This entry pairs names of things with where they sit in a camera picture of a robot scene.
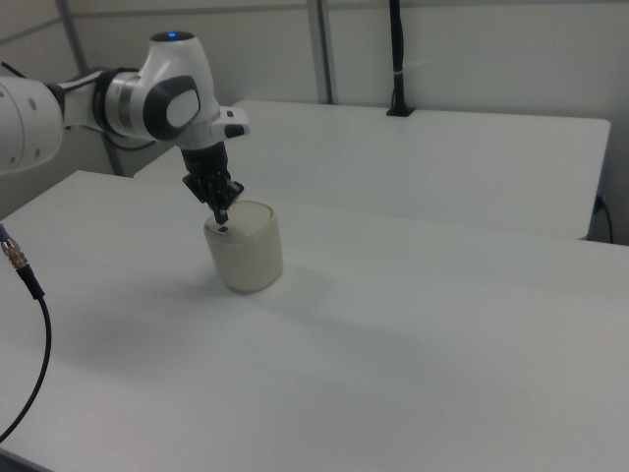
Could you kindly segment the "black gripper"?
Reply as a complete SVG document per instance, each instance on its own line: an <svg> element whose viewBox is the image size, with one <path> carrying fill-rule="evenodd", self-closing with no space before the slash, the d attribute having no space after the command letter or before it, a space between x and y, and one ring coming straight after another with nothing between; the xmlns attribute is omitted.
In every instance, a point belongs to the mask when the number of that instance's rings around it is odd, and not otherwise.
<svg viewBox="0 0 629 472"><path fill-rule="evenodd" d="M216 222L225 224L230 206L244 191L242 184L232 180L226 146L182 149L181 154L188 171L184 184L202 204L208 204Z"/></svg>

